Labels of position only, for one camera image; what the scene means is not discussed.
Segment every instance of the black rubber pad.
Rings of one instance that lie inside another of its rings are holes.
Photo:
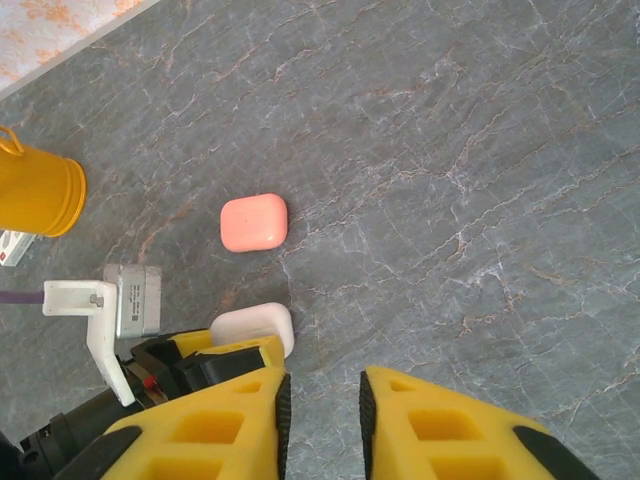
[[[367,372],[360,372],[360,431],[362,432],[364,475],[366,480],[371,480],[373,472],[373,434],[376,431],[376,399],[373,396]]]
[[[513,431],[556,480],[599,480],[557,438],[529,427],[515,427]]]
[[[276,429],[278,430],[278,476],[280,480],[284,480],[291,431],[291,375],[288,373],[282,379],[276,394]]]

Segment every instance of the wire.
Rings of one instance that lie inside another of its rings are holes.
[[[8,292],[0,290],[0,304],[42,305],[44,292]]]

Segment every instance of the yellow handle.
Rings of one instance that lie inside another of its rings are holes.
[[[18,137],[16,137],[16,134],[7,127],[3,127],[1,125],[0,131],[9,135],[11,137],[11,140],[13,141],[12,145],[5,139],[0,138],[0,148],[11,155],[15,155],[16,157],[21,157],[22,155],[24,155],[24,148],[22,148],[22,144],[20,143],[20,140],[18,140]]]

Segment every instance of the gray marble floor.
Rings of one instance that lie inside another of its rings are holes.
[[[367,364],[637,477],[637,19],[630,0],[161,2],[0,103],[0,124],[90,180],[73,231],[1,285],[159,265],[165,331],[290,306],[291,479],[364,478]],[[271,191],[285,245],[226,252],[222,205]],[[0,309],[12,439],[103,388],[83,337]]]

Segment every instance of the orange patterned fabric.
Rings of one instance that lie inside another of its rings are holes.
[[[153,0],[0,1],[0,96],[117,17]]]

